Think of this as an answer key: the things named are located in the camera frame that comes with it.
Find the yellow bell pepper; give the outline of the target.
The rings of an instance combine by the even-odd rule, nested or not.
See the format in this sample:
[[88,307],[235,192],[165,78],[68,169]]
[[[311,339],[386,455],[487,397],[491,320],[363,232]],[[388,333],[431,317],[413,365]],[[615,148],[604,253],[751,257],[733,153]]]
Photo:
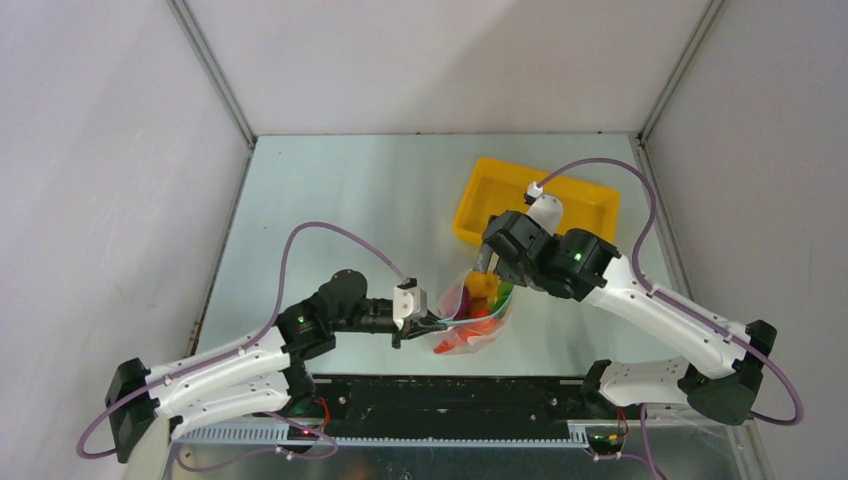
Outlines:
[[500,280],[494,273],[471,271],[465,277],[464,284],[472,302],[486,301],[488,305],[496,303]]

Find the purple onion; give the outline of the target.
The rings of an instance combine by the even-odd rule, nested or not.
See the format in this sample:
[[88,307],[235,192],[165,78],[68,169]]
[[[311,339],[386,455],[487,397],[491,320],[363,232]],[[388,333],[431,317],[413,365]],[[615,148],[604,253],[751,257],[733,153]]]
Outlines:
[[453,317],[454,320],[467,319],[471,311],[471,296],[466,286],[462,287],[457,311]]

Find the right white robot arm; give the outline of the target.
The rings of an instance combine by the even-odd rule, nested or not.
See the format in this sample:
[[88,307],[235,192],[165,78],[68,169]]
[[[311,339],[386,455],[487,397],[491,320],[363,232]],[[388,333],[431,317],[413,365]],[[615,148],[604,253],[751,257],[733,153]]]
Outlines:
[[486,270],[491,259],[497,261],[494,272],[501,280],[586,302],[677,352],[665,361],[595,362],[581,392],[591,416],[606,418],[619,407],[637,404],[687,405],[732,426],[751,416],[777,337],[768,322],[729,321],[675,292],[647,288],[611,243],[583,229],[552,234],[517,211],[491,218],[484,230],[477,270]]

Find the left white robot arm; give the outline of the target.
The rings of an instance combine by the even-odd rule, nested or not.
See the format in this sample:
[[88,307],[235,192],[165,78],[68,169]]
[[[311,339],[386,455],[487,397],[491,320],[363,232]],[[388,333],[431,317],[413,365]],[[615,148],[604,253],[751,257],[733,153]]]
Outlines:
[[118,461],[129,461],[158,418],[168,421],[176,440],[253,413],[308,414],[316,387],[305,363],[334,349],[338,332],[388,334],[399,347],[446,328],[414,279],[396,286],[389,299],[370,298],[367,291],[363,274],[342,270],[278,314],[268,330],[151,368],[138,358],[120,364],[105,399]]

